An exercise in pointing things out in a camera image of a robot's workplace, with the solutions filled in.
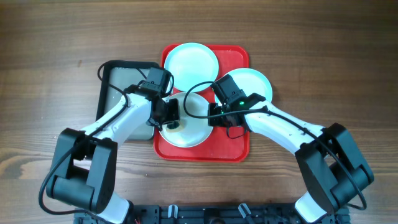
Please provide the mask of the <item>green yellow sponge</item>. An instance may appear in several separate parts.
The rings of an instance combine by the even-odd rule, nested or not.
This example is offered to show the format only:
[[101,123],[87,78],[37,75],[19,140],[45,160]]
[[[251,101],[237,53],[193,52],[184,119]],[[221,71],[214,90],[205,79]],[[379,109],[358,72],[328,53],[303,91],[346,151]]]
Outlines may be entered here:
[[176,131],[179,131],[182,128],[182,125],[180,124],[179,121],[174,121],[173,123],[169,123],[166,126],[166,128],[170,132],[176,132]]

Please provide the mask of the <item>white plate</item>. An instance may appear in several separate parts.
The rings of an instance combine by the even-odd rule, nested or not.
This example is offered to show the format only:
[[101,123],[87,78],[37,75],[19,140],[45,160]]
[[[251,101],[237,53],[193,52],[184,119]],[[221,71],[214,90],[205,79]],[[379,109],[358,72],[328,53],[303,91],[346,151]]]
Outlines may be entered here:
[[[178,99],[180,109],[180,124],[182,128],[176,132],[170,132],[163,125],[161,136],[171,145],[177,147],[193,147],[201,144],[210,136],[213,127],[208,125],[207,119],[197,119],[186,114],[183,109],[183,100],[185,93],[177,93],[169,99]],[[197,116],[206,116],[208,114],[209,102],[196,93],[190,93],[186,100],[186,108],[189,113]]]

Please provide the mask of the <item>light blue plate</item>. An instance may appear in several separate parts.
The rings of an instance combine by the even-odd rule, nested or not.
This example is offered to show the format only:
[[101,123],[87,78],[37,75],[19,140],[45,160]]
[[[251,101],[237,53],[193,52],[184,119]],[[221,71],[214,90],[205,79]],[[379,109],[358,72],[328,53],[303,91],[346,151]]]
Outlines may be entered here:
[[229,71],[225,76],[229,75],[238,87],[238,96],[234,96],[234,104],[236,106],[243,106],[249,110],[261,109],[264,103],[257,102],[255,105],[250,105],[248,100],[245,100],[244,95],[248,98],[251,94],[257,93],[264,97],[268,102],[272,101],[273,91],[270,81],[259,71],[251,68],[237,68]]

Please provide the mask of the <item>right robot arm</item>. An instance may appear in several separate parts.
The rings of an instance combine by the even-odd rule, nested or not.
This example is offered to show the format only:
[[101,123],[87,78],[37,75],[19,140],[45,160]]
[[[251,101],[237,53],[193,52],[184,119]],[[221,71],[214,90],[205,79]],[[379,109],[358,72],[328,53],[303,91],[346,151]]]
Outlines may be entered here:
[[212,126],[242,126],[261,134],[291,152],[307,188],[294,207],[307,223],[334,214],[359,197],[374,182],[374,174],[351,133],[338,123],[325,128],[289,115],[270,101],[239,100],[232,105],[212,103],[208,109]]

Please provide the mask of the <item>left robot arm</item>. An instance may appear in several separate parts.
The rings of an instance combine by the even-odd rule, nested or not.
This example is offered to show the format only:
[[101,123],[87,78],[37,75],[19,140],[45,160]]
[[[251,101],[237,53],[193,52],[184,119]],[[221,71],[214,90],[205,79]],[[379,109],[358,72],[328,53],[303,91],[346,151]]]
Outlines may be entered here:
[[44,205],[47,195],[106,223],[135,223],[133,203],[114,191],[118,149],[141,121],[161,126],[179,118],[176,99],[129,93],[95,123],[63,130],[39,190],[41,209],[58,215]]

